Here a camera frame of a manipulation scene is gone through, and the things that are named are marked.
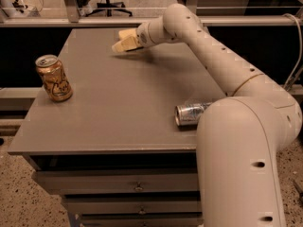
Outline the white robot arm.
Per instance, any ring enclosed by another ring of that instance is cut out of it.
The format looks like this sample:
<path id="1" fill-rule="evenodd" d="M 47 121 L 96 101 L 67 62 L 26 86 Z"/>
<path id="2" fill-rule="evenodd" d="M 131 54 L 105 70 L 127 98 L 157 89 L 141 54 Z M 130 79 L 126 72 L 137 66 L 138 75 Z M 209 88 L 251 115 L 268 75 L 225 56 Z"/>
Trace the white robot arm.
<path id="1" fill-rule="evenodd" d="M 122 30 L 115 52 L 186 44 L 225 94 L 202 113 L 197 168 L 204 227 L 286 227 L 276 154 L 302 127 L 298 102 L 280 85 L 173 4 L 137 28 Z"/>

